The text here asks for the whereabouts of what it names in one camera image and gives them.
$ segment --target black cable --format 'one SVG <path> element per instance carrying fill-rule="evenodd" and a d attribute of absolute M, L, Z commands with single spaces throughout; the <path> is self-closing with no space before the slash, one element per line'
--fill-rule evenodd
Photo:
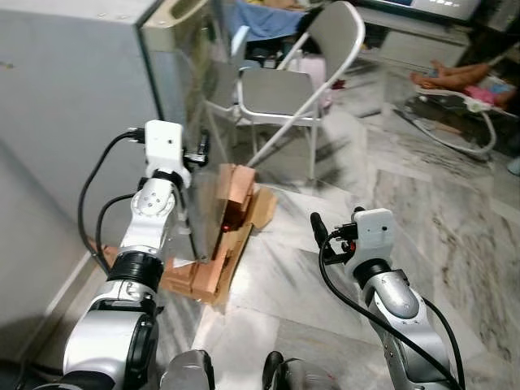
<path fill-rule="evenodd" d="M 106 262 L 106 260 L 104 260 L 104 258 L 102 258 L 102 259 L 99 258 L 98 253 L 90 244 L 89 237 L 87 236 L 87 233 L 85 231 L 85 222 L 83 220 L 83 209 L 85 208 L 85 195 L 87 193 L 87 190 L 89 189 L 90 184 L 92 183 L 94 176 L 98 173 L 100 166 L 103 164 L 106 156 L 110 153 L 110 151 L 114 147 L 114 145 L 125 138 L 133 138 L 135 136 L 136 136 L 136 132 L 124 132 L 123 134 L 118 135 L 116 138 L 114 138 L 110 142 L 110 144 L 108 144 L 108 146 L 103 151 L 101 157 L 97 161 L 96 165 L 94 166 L 94 169 L 92 170 L 92 172 L 90 172 L 89 177 L 84 182 L 83 188 L 81 189 L 81 193 L 80 193 L 80 199 L 78 201 L 77 218 L 78 218 L 78 230 L 80 232 L 81 240 L 83 241 L 84 246 L 90 252 L 90 255 L 92 256 L 92 258 L 97 262 L 97 264 L 103 269 L 103 271 L 107 275 L 110 270 L 110 267 L 108 266 L 108 263 Z"/>
<path fill-rule="evenodd" d="M 374 314 L 372 314 L 370 311 L 363 309 L 360 305 L 358 305 L 356 302 L 345 296 L 340 290 L 336 288 L 336 286 L 332 283 L 331 279 L 329 278 L 327 274 L 327 270 L 325 269 L 325 261 L 323 258 L 323 251 L 325 250 L 327 244 L 329 241 L 334 238 L 334 233 L 329 234 L 327 239 L 322 243 L 320 249 L 319 249 L 319 270 L 322 274 L 323 280 L 325 281 L 325 284 L 327 287 L 330 288 L 330 290 L 336 295 L 343 303 L 350 306 L 352 309 L 356 310 L 358 313 L 364 315 L 367 317 L 371 322 L 375 323 L 379 327 L 383 328 L 385 331 L 390 333 L 392 336 L 396 337 L 398 340 L 402 341 L 406 345 L 408 345 L 414 352 L 418 353 L 422 358 L 424 358 L 427 362 L 429 362 L 432 366 L 434 366 L 444 377 L 450 382 L 450 384 L 453 386 L 453 388 L 456 388 L 458 390 L 465 390 L 461 387 L 461 385 L 457 382 L 455 378 L 453 378 L 453 375 L 449 372 L 449 370 L 446 370 L 446 368 L 440 364 L 434 357 L 432 357 L 428 352 L 426 352 L 424 349 L 419 347 L 417 344 L 415 344 L 412 340 L 410 340 L 408 337 L 403 335 L 400 331 L 397 331 L 390 325 L 386 324 L 384 321 L 376 317 Z"/>
<path fill-rule="evenodd" d="M 115 197 L 111 200 L 109 200 L 105 205 L 101 208 L 101 211 L 99 212 L 99 216 L 97 217 L 97 223 L 96 223 L 96 250 L 97 255 L 99 259 L 102 262 L 105 262 L 108 265 L 108 262 L 105 259 L 105 255 L 103 254 L 103 248 L 101 247 L 102 241 L 101 241 L 101 233 L 102 233 L 102 227 L 103 227 L 103 218 L 105 218 L 106 211 L 116 202 L 123 201 L 125 199 L 130 199 L 133 197 L 135 193 L 128 193 L 127 195 L 122 195 L 120 197 Z"/>
<path fill-rule="evenodd" d="M 15 390 L 23 390 L 25 387 L 25 370 L 27 368 L 27 362 L 22 361 L 22 364 L 19 366 L 19 374 L 16 379 Z"/>
<path fill-rule="evenodd" d="M 431 311 L 433 311 L 435 315 L 439 318 L 439 320 L 442 322 L 444 329 L 446 330 L 446 333 L 448 333 L 449 342 L 451 343 L 453 349 L 453 355 L 455 355 L 458 383 L 460 384 L 461 388 L 466 388 L 466 379 L 464 378 L 464 368 L 462 367 L 461 351 L 458 348 L 458 343 L 457 339 L 455 338 L 455 334 L 453 333 L 452 328 L 449 326 L 448 320 L 444 317 L 441 311 L 433 303 L 428 301 L 425 297 L 422 297 L 422 299 L 424 300 L 424 303 L 426 303 L 426 306 L 428 306 L 431 309 Z"/>

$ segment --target refrigerator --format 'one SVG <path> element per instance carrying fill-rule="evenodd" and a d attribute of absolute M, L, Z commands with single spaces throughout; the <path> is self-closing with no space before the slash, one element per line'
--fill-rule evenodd
<path fill-rule="evenodd" d="M 85 179 L 129 127 L 176 122 L 186 149 L 196 148 L 203 96 L 215 85 L 211 64 L 228 52 L 221 15 L 215 0 L 0 0 L 1 142 L 59 212 L 76 220 Z M 210 134 L 210 164 L 193 173 L 188 192 L 208 256 L 225 208 L 221 135 Z M 86 197 L 90 236 L 102 205 L 135 192 L 144 174 L 143 145 L 122 142 L 110 152 Z M 110 208 L 104 243 L 118 245 L 130 214 L 128 202 Z"/>

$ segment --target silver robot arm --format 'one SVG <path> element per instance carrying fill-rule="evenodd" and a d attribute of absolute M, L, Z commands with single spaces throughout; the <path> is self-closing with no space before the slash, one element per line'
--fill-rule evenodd
<path fill-rule="evenodd" d="M 182 127 L 149 121 L 145 153 L 147 178 L 132 199 L 132 222 L 114 266 L 68 339 L 63 378 L 45 389 L 158 388 L 156 297 L 171 229 L 190 242 L 182 193 L 191 176 L 184 167 Z M 202 351 L 192 355 L 194 361 L 204 358 Z"/>
<path fill-rule="evenodd" d="M 316 241 L 328 237 L 319 215 L 311 216 Z M 345 253 L 325 248 L 325 264 L 344 263 L 345 273 L 362 289 L 368 310 L 394 330 L 429 353 L 447 371 L 449 358 L 444 343 L 427 318 L 424 300 L 408 283 L 402 270 L 392 270 L 390 253 L 394 241 L 394 219 L 386 209 L 356 209 L 352 223 L 337 227 L 337 239 Z M 370 321 L 384 347 L 384 356 L 397 390 L 446 390 L 452 384 L 430 362 L 408 345 Z"/>

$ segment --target folding chair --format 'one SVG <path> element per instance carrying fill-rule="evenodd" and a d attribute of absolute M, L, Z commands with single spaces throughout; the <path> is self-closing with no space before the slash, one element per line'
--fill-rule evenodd
<path fill-rule="evenodd" d="M 327 80 L 316 90 L 309 75 L 284 70 L 309 37 L 322 51 L 327 70 Z M 237 92 L 242 116 L 251 122 L 254 156 L 248 166 L 258 163 L 293 125 L 306 126 L 310 127 L 309 177 L 314 178 L 317 129 L 320 125 L 319 97 L 358 56 L 364 37 L 365 24 L 354 6 L 348 2 L 334 2 L 316 17 L 276 70 L 244 70 Z M 260 150 L 254 129 L 257 123 L 282 125 Z"/>

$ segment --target cardboard piece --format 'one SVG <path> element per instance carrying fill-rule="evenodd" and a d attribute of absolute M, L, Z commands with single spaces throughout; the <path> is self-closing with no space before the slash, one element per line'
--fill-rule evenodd
<path fill-rule="evenodd" d="M 161 287 L 187 297 L 217 305 L 228 299 L 229 288 L 253 228 L 262 229 L 275 213 L 276 197 L 268 188 L 254 193 L 254 170 L 232 168 L 224 226 L 232 230 L 220 237 L 214 257 L 207 264 L 190 264 L 173 268 L 167 262 Z"/>

